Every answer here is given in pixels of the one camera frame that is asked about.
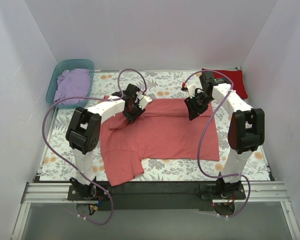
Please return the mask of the salmon pink t shirt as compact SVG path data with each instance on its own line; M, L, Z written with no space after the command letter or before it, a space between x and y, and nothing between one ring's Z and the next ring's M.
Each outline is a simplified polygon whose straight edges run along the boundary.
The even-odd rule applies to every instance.
M220 159L215 120L190 121L181 98L154 99L134 123L121 113L111 117L101 125L99 142L111 186L142 175L143 159Z

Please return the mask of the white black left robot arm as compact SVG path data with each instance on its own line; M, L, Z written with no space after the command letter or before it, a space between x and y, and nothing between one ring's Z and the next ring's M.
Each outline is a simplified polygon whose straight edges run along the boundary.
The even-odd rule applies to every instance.
M77 107L70 120L65 138L72 148L76 177L71 180L81 185L79 194L85 200L96 196L93 171L93 150L96 148L101 125L108 119L122 114L129 123L134 123L146 110L152 99L137 86L129 84L123 92L115 92L92 107Z

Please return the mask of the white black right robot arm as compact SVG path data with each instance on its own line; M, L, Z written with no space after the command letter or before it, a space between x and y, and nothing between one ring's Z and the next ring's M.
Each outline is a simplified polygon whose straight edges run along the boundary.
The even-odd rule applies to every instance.
M217 195L227 199L235 192L233 184L244 177L242 172L249 157L265 141L265 112L241 99L234 90L233 81L225 74L215 78L214 70L201 70L200 73L200 88L183 82L181 90L188 93L184 102L189 120L207 111L212 101L217 101L217 108L224 108L230 116L227 134L230 151L223 170L215 177L220 183L216 186Z

